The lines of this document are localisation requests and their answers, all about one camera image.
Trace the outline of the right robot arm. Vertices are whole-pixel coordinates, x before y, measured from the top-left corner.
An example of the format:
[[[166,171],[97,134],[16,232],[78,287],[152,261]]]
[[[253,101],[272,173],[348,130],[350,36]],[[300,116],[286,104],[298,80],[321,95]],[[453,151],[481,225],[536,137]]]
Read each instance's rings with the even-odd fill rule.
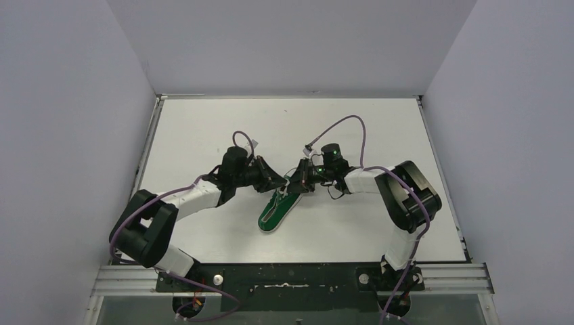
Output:
[[[442,200],[417,165],[406,160],[393,168],[354,167],[340,146],[321,148],[322,163],[300,160],[284,189],[289,194],[313,192],[315,185],[334,186],[344,195],[378,194],[393,222],[391,243],[381,259],[381,282],[397,289],[407,280],[421,237],[442,208]]]

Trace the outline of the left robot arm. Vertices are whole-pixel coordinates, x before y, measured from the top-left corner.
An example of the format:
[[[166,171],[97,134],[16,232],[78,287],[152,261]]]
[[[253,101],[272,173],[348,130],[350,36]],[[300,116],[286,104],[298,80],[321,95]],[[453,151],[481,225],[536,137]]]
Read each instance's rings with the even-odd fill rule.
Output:
[[[194,213],[216,208],[231,200],[237,189],[253,187],[264,193],[285,186],[286,179],[276,173],[262,156],[232,146],[222,162],[191,185],[155,194],[139,190],[130,199],[110,232],[110,253],[128,256],[129,263],[174,274],[183,290],[199,285],[200,271],[195,258],[171,244],[176,223]]]

